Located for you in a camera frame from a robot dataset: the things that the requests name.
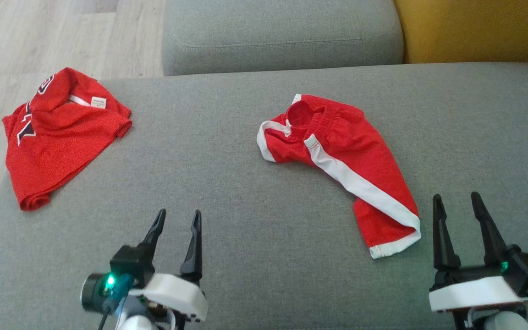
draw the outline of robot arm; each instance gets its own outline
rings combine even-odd
[[[201,212],[193,218],[192,238],[180,275],[155,274],[152,265],[166,211],[160,210],[144,240],[136,247],[123,246],[110,261],[111,272],[91,274],[81,292],[86,311],[117,316],[117,330],[161,330],[167,323],[183,330],[187,322],[207,317],[207,299],[199,288],[203,277]]]
[[[472,207],[484,241],[484,265],[461,267],[446,227],[446,210],[439,195],[433,198],[433,265],[437,270],[429,293],[434,312],[451,312],[457,330],[527,330],[528,253],[507,246],[480,194],[472,193]],[[486,313],[476,320],[475,313]]]

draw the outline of yellow cushion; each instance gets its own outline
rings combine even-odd
[[[406,63],[528,62],[528,0],[394,0]]]

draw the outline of green led light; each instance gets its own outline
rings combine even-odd
[[[109,278],[107,278],[107,286],[113,286],[113,284],[116,283],[115,277],[112,275],[109,275]]]

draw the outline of clothing label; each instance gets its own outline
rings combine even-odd
[[[101,109],[105,109],[106,105],[107,105],[107,100],[104,98],[97,98],[97,96],[93,96],[91,98],[91,106],[100,107]]]

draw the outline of couch cushion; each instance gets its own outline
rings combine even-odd
[[[102,82],[134,126],[50,204],[24,213],[0,189],[0,329],[95,329],[79,303],[168,209],[154,264],[177,272],[203,211],[206,329],[453,329],[432,313],[431,201],[444,198],[464,265],[484,253],[470,192],[507,243],[528,251],[528,65],[463,63],[231,73]],[[383,134],[422,219],[423,238],[372,259],[354,198],[319,169],[273,164],[262,121],[295,93],[365,111]]]
[[[402,63],[391,0],[171,0],[164,75]]]

